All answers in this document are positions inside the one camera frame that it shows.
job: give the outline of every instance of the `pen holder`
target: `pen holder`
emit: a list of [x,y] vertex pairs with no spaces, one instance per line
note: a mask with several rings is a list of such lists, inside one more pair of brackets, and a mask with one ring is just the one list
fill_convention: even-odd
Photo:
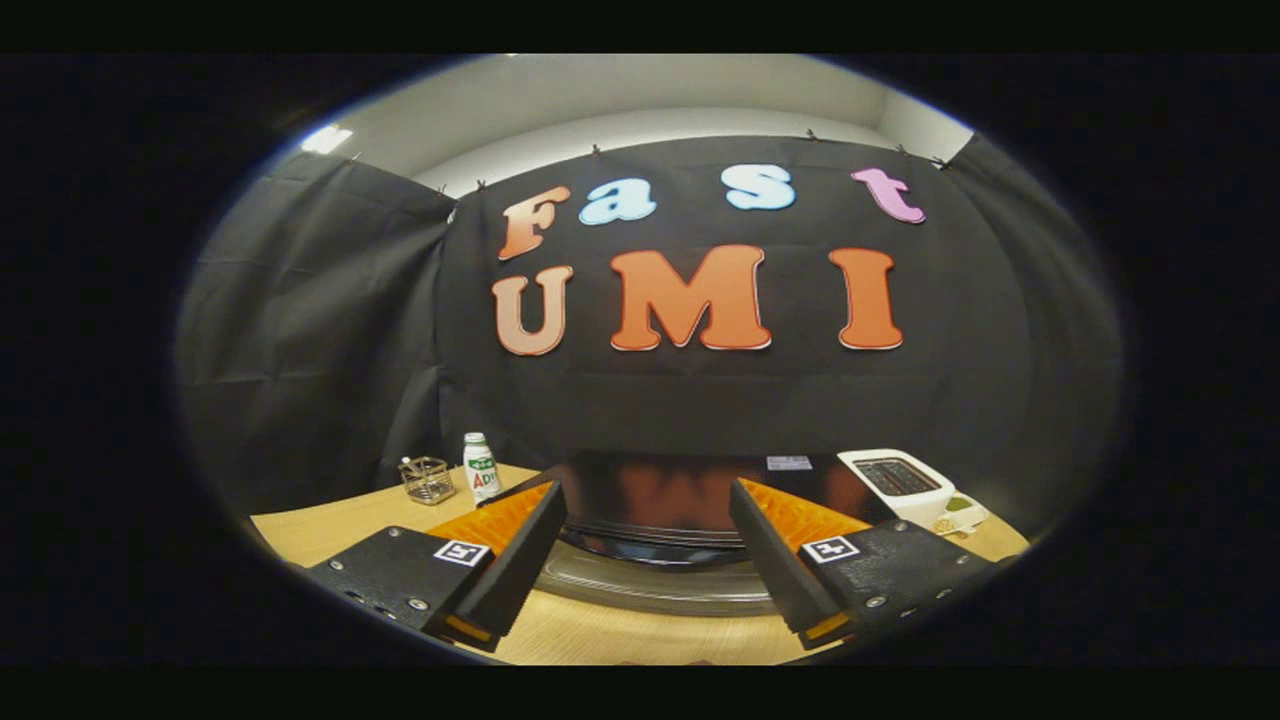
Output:
[[439,505],[456,492],[449,477],[449,464],[438,457],[404,457],[399,471],[404,492],[416,502]]

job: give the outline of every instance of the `bottle label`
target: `bottle label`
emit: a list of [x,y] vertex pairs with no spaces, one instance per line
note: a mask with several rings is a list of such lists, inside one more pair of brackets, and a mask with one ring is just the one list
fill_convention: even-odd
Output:
[[471,469],[471,491],[486,491],[498,486],[498,468],[493,457],[471,457],[467,460]]

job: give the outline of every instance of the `white bottle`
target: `white bottle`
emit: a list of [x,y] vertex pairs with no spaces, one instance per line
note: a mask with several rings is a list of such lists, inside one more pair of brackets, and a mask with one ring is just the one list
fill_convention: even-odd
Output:
[[467,433],[462,439],[466,442],[462,450],[462,466],[467,470],[467,486],[479,505],[502,492],[498,465],[493,461],[493,452],[489,450],[489,442],[484,439],[484,433]]

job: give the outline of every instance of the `ceiling light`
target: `ceiling light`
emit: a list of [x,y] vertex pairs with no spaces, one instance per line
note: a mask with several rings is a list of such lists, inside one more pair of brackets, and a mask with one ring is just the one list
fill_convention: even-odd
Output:
[[311,137],[303,140],[302,149],[310,152],[328,155],[334,147],[342,145],[348,137],[351,137],[349,129],[339,129],[338,126],[329,126],[316,131],[311,135]]

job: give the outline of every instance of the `table surface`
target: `table surface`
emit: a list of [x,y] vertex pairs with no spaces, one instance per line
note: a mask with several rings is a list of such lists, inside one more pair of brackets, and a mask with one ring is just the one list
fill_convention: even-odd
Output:
[[[503,487],[516,486],[539,473],[502,464],[498,470]],[[251,519],[283,560],[310,568],[388,525],[426,532],[474,510],[463,469],[454,468],[451,473],[458,492],[435,506],[415,502],[403,488],[390,487],[326,505]],[[1028,547],[1027,539],[996,515],[978,525],[973,534],[952,533],[945,537],[991,561]],[[534,589],[495,652],[465,650],[518,665],[776,665],[832,647],[836,646],[805,651],[780,615],[659,615]]]

